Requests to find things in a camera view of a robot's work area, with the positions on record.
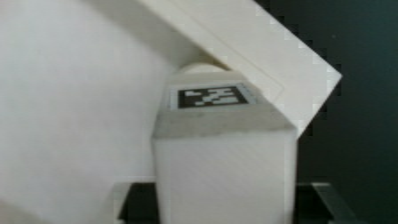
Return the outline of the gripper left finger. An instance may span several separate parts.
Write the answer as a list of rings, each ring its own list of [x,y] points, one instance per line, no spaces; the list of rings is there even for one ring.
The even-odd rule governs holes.
[[[120,182],[111,189],[111,224],[159,224],[152,182]]]

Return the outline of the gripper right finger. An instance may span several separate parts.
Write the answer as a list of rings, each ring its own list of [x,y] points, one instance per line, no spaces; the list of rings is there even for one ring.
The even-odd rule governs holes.
[[[296,184],[293,224],[358,224],[358,218],[325,182]]]

